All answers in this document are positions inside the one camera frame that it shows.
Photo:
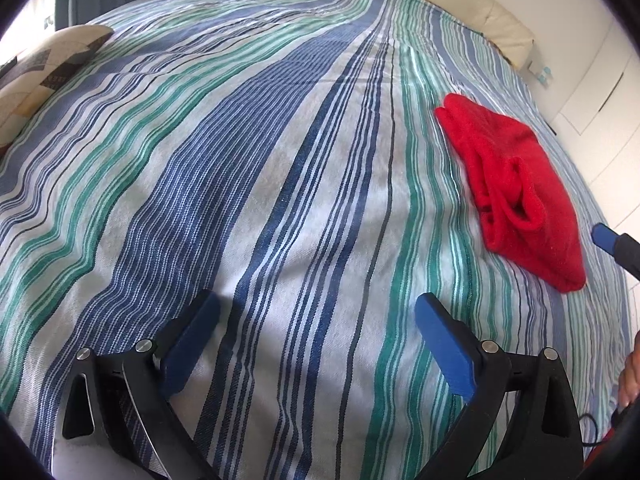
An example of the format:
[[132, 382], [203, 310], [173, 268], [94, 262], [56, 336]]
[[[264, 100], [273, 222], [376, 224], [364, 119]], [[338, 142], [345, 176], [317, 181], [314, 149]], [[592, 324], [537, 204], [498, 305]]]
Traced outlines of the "person's right hand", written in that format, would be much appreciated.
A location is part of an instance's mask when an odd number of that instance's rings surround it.
[[640, 333], [634, 336], [634, 346], [626, 357], [618, 378], [618, 409], [623, 411], [638, 399], [640, 392]]

